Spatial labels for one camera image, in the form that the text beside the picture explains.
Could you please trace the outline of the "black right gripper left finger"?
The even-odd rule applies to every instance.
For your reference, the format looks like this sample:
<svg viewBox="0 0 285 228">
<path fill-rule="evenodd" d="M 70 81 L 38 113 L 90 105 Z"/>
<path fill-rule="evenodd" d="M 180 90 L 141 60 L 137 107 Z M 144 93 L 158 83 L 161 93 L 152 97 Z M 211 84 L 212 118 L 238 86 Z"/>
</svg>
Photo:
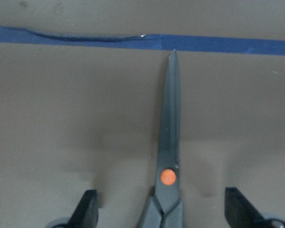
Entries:
<svg viewBox="0 0 285 228">
<path fill-rule="evenodd" d="M 98 223 L 97 190 L 86 190 L 67 223 L 68 228 L 96 228 Z"/>
</svg>

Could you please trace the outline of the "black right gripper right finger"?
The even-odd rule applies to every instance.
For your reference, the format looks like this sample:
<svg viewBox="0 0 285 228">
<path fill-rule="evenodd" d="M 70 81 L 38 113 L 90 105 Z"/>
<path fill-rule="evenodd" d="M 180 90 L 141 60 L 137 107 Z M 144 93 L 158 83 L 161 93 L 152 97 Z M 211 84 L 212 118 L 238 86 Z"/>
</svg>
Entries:
<svg viewBox="0 0 285 228">
<path fill-rule="evenodd" d="M 224 215 L 231 228 L 274 228 L 235 187 L 225 188 Z"/>
</svg>

